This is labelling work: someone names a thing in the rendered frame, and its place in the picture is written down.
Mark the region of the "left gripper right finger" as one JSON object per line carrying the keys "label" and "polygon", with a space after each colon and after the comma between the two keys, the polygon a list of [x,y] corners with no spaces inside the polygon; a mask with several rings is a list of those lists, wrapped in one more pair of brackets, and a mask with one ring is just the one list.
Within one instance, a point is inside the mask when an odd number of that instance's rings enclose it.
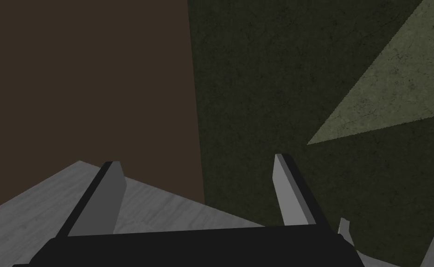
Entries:
{"label": "left gripper right finger", "polygon": [[329,226],[291,155],[275,155],[272,180],[285,226]]}

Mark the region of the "grey wooden table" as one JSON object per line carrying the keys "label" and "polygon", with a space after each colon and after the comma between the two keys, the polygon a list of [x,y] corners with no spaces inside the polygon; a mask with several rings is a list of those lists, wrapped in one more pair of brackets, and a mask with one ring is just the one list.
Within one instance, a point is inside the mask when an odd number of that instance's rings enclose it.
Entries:
{"label": "grey wooden table", "polygon": [[[0,205],[0,267],[30,262],[58,233],[98,171],[78,161]],[[126,182],[117,234],[256,226],[136,180]]]}

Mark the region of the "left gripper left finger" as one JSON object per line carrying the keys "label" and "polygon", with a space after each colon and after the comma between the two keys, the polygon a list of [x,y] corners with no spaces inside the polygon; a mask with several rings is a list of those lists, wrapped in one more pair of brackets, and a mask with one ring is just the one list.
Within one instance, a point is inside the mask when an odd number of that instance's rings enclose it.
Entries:
{"label": "left gripper left finger", "polygon": [[105,162],[56,237],[113,234],[126,187],[120,162]]}

